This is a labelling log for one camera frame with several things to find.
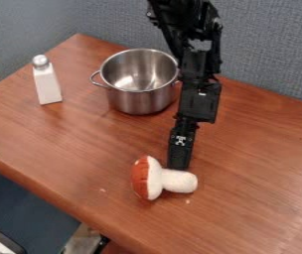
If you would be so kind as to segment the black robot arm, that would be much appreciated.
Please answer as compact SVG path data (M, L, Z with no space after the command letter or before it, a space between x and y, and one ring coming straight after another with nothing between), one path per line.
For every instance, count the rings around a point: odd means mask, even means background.
M170 132L167 167L190 167L197 130L201 122L217 121L222 84L221 72L223 25L210 0L147 0L147 17L161 29L178 60L182 81L175 126Z

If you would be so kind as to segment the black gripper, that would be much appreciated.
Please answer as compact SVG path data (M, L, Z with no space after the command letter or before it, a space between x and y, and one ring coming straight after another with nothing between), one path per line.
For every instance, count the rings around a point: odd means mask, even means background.
M202 80L183 80L175 128L170 133L167 167L187 170L199 122L214 124L218 117L222 85Z

